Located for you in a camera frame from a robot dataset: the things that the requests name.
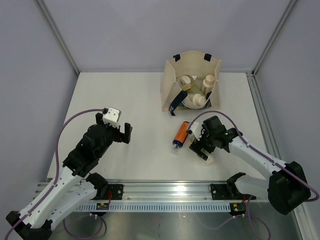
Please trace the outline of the orange blue spray bottle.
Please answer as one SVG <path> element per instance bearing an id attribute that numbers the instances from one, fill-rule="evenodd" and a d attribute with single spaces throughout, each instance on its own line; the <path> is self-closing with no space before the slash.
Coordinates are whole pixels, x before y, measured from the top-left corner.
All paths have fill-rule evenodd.
<path id="1" fill-rule="evenodd" d="M 190 122 L 189 121 L 184 121 L 179 130 L 177 131 L 173 141 L 172 141 L 172 148 L 171 148 L 171 153 L 176 154 L 179 149 L 181 149 L 184 146 L 184 143 L 188 137 L 188 126 Z"/>

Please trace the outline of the cream bottle with round cap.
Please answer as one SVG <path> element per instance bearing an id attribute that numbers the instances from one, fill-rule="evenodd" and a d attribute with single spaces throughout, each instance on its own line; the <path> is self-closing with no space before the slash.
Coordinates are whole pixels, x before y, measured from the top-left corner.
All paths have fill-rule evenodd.
<path id="1" fill-rule="evenodd" d="M 190 97 L 195 106 L 203 106 L 207 101 L 206 98 L 199 93 L 191 94 Z"/>

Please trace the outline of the white cream bottle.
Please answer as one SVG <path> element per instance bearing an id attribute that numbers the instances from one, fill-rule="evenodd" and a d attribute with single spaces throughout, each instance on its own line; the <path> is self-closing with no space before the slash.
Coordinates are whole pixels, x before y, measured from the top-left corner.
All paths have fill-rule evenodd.
<path id="1" fill-rule="evenodd" d="M 216 78 L 213 75 L 207 75 L 202 81 L 201 91 L 208 93 L 212 90 L 216 82 Z"/>

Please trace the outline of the sage green bottle white cap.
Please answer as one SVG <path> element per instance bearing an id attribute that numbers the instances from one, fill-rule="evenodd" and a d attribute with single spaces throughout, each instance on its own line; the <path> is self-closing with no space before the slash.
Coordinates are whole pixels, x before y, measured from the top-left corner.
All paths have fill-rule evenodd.
<path id="1" fill-rule="evenodd" d="M 204 149 L 202 151 L 207 156 L 207 160 L 204 161 L 204 165 L 205 166 L 212 166 L 215 163 L 214 156 L 211 153 L 209 153 L 206 150 L 204 150 Z"/>

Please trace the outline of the small sage green bottle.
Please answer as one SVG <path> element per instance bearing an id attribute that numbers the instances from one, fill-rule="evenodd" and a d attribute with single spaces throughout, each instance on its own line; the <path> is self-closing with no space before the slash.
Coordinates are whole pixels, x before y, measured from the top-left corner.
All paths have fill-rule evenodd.
<path id="1" fill-rule="evenodd" d="M 188 94 L 200 94 L 200 95 L 203 95 L 203 92 L 196 85 L 193 85 L 191 88 L 187 89 L 186 92 Z"/>

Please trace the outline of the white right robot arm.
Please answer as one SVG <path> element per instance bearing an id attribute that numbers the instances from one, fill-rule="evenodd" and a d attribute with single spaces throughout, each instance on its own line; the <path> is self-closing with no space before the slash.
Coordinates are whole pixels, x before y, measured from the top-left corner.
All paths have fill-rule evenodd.
<path id="1" fill-rule="evenodd" d="M 193 121 L 187 133 L 193 138 L 189 149 L 204 161 L 219 148 L 244 160 L 263 176 L 260 179 L 238 172 L 226 180 L 225 186 L 211 184 L 214 200 L 264 199 L 280 214 L 287 215 L 311 197 L 300 164 L 287 163 L 259 150 L 237 128 L 227 129 L 217 116 L 202 123 Z"/>

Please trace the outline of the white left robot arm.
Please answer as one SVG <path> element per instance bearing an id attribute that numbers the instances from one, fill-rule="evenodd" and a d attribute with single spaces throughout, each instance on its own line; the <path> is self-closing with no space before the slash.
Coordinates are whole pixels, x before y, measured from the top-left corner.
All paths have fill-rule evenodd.
<path id="1" fill-rule="evenodd" d="M 82 203 L 112 199 L 108 181 L 98 173 L 91 173 L 112 143 L 129 144 L 132 126 L 124 124 L 120 131 L 121 111 L 116 108 L 95 109 L 96 123 L 63 161 L 56 166 L 55 178 L 25 208 L 11 211 L 6 220 L 10 232 L 24 240 L 47 240 L 56 226 Z"/>

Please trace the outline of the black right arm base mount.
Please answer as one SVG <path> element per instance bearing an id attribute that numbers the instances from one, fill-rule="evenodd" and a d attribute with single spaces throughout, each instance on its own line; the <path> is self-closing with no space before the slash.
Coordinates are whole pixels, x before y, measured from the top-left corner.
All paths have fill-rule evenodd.
<path id="1" fill-rule="evenodd" d="M 235 186 L 227 183 L 211 183 L 209 185 L 212 200 L 256 200 L 257 197 L 250 194 L 240 193 Z"/>

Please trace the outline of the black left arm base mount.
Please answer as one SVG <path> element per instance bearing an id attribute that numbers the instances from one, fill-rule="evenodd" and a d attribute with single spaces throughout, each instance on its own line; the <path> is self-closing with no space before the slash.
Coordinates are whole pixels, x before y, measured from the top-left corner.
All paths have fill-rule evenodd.
<path id="1" fill-rule="evenodd" d="M 92 200 L 109 200 L 118 201 L 123 199 L 123 184 L 108 184 L 97 190 L 96 196 Z"/>

